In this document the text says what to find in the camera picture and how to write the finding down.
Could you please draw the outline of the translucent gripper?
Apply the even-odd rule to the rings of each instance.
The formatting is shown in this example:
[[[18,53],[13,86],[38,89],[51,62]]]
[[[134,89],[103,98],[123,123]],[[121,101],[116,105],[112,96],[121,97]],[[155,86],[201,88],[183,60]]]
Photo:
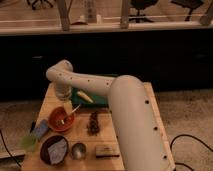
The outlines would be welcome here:
[[[72,110],[72,102],[70,100],[72,95],[72,89],[69,86],[64,86],[62,84],[55,84],[55,95],[63,103],[64,110],[69,114]]]

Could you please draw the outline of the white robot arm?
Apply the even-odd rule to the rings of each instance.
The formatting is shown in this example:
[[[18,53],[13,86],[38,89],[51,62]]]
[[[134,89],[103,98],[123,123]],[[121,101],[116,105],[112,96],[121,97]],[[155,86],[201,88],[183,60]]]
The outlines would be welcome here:
[[[56,97],[66,100],[78,88],[108,100],[126,171],[174,171],[157,119],[141,80],[131,75],[118,77],[79,74],[62,60],[46,71]]]

